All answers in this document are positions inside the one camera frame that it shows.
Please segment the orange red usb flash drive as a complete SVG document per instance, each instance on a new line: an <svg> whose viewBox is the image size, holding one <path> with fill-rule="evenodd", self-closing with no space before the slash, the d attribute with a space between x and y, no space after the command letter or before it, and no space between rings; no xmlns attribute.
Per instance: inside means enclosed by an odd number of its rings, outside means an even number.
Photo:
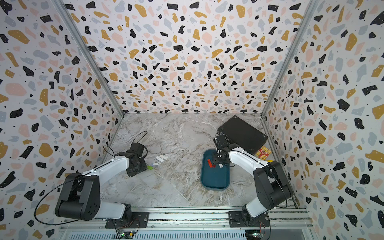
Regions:
<svg viewBox="0 0 384 240"><path fill-rule="evenodd" d="M213 168L213 165L212 165L211 160L208 159L207 162L208 162L208 164L209 164L209 167L210 167L210 168Z"/></svg>

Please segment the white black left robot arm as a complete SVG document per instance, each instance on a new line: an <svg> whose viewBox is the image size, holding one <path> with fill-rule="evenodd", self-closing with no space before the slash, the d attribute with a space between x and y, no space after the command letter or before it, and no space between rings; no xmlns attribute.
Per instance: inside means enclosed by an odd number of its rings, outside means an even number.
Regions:
<svg viewBox="0 0 384 240"><path fill-rule="evenodd" d="M55 208L56 216L82 221L93 219L111 219L122 223L133 221L131 205L103 202L101 188L121 172L133 177L146 171L147 154L147 147L140 143L132 143L126 152L113 154L109 161L89 172L68 175Z"/></svg>

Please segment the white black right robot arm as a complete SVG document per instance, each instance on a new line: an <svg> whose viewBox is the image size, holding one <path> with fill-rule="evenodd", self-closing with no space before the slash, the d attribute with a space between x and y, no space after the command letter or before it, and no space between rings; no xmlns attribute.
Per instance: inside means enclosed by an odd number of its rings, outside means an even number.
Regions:
<svg viewBox="0 0 384 240"><path fill-rule="evenodd" d="M213 141L215 164L234 164L254 177L257 196L243 206L244 220L254 220L292 197L292 188L279 162L261 160L224 135L216 136Z"/></svg>

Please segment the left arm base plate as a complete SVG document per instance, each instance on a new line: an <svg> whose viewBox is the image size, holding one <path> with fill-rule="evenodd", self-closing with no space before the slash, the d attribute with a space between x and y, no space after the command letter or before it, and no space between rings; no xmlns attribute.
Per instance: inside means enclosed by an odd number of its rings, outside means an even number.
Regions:
<svg viewBox="0 0 384 240"><path fill-rule="evenodd" d="M121 219L107 220L106 229L140 229L146 228L149 220L149 212L128 212Z"/></svg>

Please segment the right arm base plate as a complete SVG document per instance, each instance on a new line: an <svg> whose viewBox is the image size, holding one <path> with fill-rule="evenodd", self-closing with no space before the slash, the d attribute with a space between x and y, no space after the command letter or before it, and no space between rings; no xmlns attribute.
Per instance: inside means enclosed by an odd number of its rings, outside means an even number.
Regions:
<svg viewBox="0 0 384 240"><path fill-rule="evenodd" d="M231 228L270 226L270 218L265 213L262 213L257 217L251 217L245 211L230 211L228 212L228 216Z"/></svg>

